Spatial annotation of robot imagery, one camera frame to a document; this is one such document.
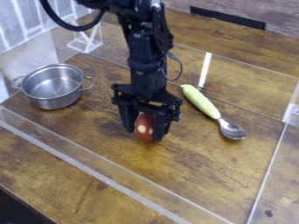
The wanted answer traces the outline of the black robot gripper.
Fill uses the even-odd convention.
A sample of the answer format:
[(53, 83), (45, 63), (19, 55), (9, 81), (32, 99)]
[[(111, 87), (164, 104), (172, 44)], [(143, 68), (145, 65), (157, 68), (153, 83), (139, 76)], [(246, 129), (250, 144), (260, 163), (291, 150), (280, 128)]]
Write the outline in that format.
[(129, 63), (131, 82), (113, 84), (112, 102), (117, 105), (125, 132), (135, 132), (140, 112), (153, 116), (153, 141), (160, 142), (171, 122), (181, 117), (183, 101), (167, 91), (167, 60), (155, 64)]

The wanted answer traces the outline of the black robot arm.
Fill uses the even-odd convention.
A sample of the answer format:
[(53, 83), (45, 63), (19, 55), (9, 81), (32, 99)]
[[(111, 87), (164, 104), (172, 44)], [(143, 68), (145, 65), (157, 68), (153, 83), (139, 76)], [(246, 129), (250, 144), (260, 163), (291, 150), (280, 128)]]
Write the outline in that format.
[(75, 0), (77, 4), (116, 15), (128, 47), (128, 84), (113, 84), (112, 103), (117, 105), (128, 133), (140, 115), (152, 118), (152, 140), (159, 142), (171, 123), (181, 118), (183, 100), (167, 91), (167, 58), (173, 48), (161, 0)]

